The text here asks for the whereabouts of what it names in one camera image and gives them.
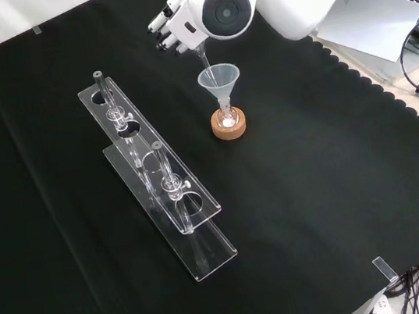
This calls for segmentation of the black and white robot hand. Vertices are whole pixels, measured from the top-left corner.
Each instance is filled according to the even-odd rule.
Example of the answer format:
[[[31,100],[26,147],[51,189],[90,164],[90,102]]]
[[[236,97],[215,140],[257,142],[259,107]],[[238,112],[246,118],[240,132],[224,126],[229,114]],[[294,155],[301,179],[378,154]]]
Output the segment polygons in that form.
[[[147,27],[148,34],[156,35],[156,49],[175,53],[197,49],[209,36],[197,27],[191,16],[187,0],[167,0],[163,10]]]

